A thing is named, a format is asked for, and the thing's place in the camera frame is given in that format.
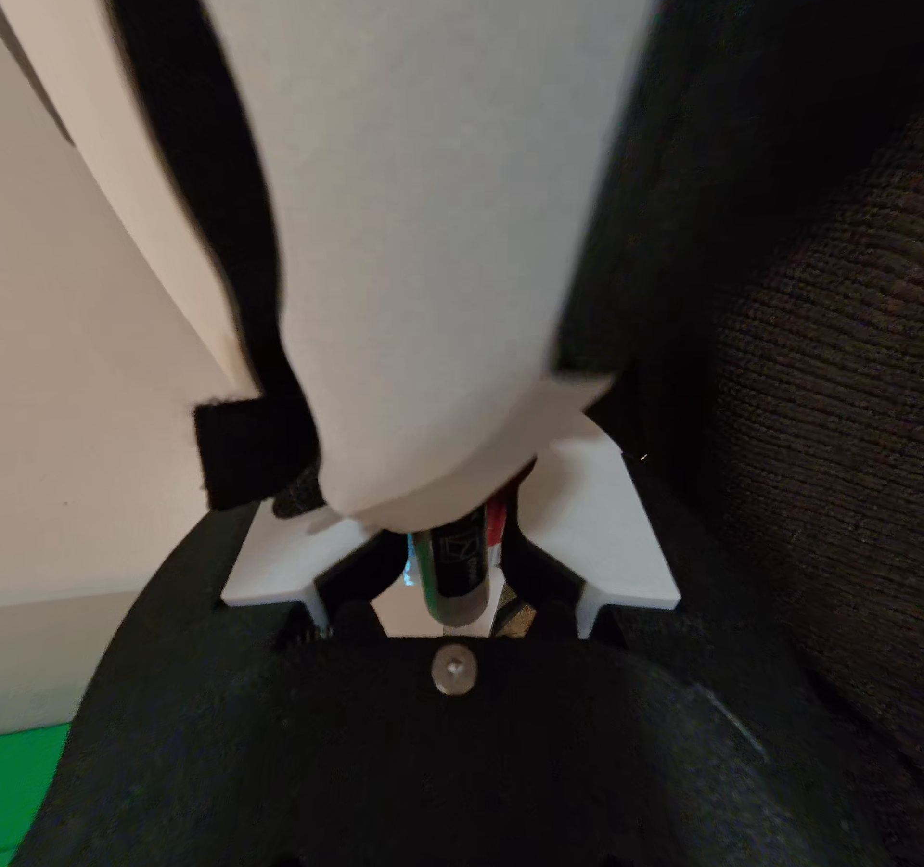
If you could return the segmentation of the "green plastic bin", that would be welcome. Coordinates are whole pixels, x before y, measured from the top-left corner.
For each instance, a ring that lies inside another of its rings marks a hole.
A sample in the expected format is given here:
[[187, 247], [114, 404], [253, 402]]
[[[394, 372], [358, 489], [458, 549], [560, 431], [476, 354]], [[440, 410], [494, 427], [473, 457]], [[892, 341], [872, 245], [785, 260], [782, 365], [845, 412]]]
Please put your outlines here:
[[70, 724], [1, 735], [1, 865], [27, 834], [63, 753]]

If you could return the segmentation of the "person's black sweater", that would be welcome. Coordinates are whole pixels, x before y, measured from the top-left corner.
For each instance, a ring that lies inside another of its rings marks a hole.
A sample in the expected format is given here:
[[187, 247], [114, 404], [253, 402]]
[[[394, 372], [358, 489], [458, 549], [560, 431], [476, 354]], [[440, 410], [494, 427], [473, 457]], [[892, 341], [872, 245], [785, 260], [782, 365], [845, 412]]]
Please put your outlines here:
[[712, 330], [702, 495], [811, 667], [922, 769], [923, 122]]

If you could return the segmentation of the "red dry erase marker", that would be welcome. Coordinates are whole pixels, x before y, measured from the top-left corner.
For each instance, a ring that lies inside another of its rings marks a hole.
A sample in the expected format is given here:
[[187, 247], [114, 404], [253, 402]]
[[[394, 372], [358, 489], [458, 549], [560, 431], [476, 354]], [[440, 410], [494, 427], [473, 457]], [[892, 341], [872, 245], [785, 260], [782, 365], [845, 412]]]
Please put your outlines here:
[[516, 495], [523, 481], [532, 472], [537, 459], [521, 467], [520, 471], [492, 493], [486, 503], [486, 531], [489, 569], [498, 568], [502, 561], [502, 542], [507, 527], [507, 516], [512, 510], [516, 517]]

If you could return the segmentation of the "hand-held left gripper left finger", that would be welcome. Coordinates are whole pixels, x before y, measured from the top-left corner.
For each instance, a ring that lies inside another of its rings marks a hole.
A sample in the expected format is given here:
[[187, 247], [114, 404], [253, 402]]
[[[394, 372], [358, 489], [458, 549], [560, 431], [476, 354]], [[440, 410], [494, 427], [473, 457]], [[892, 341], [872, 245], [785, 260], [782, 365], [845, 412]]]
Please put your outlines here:
[[260, 504], [221, 593], [229, 607], [303, 604], [316, 626], [345, 602], [371, 601], [405, 568], [405, 536], [330, 507], [282, 519]]

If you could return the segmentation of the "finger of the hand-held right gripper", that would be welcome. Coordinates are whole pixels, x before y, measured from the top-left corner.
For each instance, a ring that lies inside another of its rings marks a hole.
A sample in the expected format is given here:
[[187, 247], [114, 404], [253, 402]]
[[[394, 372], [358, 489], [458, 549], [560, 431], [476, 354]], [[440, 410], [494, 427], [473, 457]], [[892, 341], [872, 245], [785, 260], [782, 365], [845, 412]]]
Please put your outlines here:
[[53, 113], [259, 434], [317, 448], [247, 114], [202, 0], [2, 0]]
[[658, 0], [203, 0], [339, 515], [462, 517], [612, 369], [552, 365]]

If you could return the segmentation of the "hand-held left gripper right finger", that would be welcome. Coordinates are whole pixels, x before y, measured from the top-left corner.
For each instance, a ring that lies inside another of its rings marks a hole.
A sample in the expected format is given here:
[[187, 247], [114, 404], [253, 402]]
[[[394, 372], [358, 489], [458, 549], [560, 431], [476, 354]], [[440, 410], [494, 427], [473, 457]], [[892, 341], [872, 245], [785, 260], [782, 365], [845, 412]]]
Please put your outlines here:
[[511, 497], [505, 579], [535, 609], [569, 607], [578, 638], [607, 607], [680, 603], [622, 450], [583, 412], [565, 413]]

